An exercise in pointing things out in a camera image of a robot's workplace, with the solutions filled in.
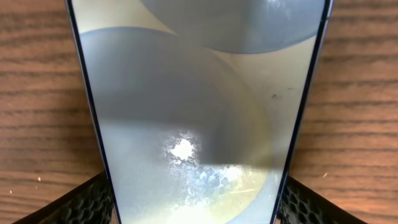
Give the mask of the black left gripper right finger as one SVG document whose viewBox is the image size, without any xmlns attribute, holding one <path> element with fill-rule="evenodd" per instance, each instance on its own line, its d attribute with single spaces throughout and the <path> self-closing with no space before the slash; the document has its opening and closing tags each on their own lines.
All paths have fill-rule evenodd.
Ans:
<svg viewBox="0 0 398 224">
<path fill-rule="evenodd" d="M 276 218 L 281 224 L 366 224 L 288 177 Z"/>
</svg>

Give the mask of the blue screen smartphone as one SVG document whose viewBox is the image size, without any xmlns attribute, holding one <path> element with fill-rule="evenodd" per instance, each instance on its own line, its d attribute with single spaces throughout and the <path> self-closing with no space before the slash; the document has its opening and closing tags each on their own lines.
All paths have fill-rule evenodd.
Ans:
<svg viewBox="0 0 398 224">
<path fill-rule="evenodd" d="M 274 223 L 333 3 L 71 0 L 119 223 Z"/>
</svg>

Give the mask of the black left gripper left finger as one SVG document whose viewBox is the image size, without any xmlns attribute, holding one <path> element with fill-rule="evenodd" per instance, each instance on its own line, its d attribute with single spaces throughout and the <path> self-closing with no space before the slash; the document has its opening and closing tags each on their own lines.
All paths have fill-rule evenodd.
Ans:
<svg viewBox="0 0 398 224">
<path fill-rule="evenodd" d="M 102 172 L 14 224 L 110 224 L 113 208 L 111 185 Z"/>
</svg>

